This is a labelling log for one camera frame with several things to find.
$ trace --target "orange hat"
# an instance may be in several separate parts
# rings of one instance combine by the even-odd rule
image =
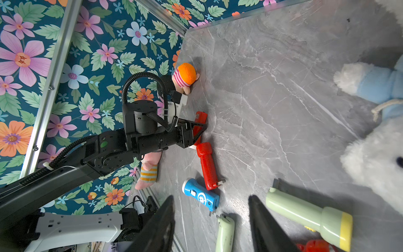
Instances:
[[[189,63],[183,63],[174,72],[174,78],[179,86],[190,86],[196,81],[196,70]]]

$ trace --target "plush toy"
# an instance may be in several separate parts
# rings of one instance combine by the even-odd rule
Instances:
[[[141,190],[152,186],[157,180],[158,162],[162,152],[150,152],[144,155],[141,161],[140,179],[137,181],[136,190]]]
[[[368,186],[403,214],[403,56],[395,69],[366,63],[345,64],[334,75],[339,88],[378,104],[382,123],[365,139],[351,143],[341,157],[357,184]]]
[[[183,63],[177,69],[175,69],[172,75],[172,81],[174,82],[176,91],[183,94],[190,93],[190,85],[197,81],[200,74],[196,74],[195,68],[189,63]]]

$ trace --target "red flashlight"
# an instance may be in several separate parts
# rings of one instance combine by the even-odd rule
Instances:
[[[207,190],[213,190],[219,187],[225,180],[218,181],[216,166],[214,165],[213,149],[211,144],[201,143],[196,146],[197,155],[200,157],[201,168],[203,171],[204,183],[206,184]]]

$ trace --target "floral wallpaper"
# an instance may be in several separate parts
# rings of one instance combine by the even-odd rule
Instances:
[[[67,0],[0,0],[0,186],[18,180]],[[120,90],[134,73],[172,74],[181,38],[130,0],[83,0],[38,167],[87,135],[123,127]],[[153,100],[142,78],[128,97]],[[58,214],[119,211],[139,161],[85,183],[41,208]]]
[[[174,18],[192,28],[283,0],[156,0]]]

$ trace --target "marble surface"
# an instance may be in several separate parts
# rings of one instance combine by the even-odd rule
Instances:
[[[186,33],[178,64],[201,74],[182,118],[208,113],[203,141],[214,147],[221,196],[217,213],[236,221],[233,251],[252,251],[247,199],[263,202],[273,179],[280,189],[354,217],[352,251],[401,251],[403,216],[367,187],[357,186],[339,160],[348,143],[376,124],[374,104],[340,91],[332,81],[344,63],[393,66],[403,52],[402,29],[373,0],[313,0]],[[175,232],[188,252],[214,251],[218,223],[181,186],[202,185],[196,151],[164,151],[160,202],[175,198]],[[296,242],[318,237],[278,214]]]

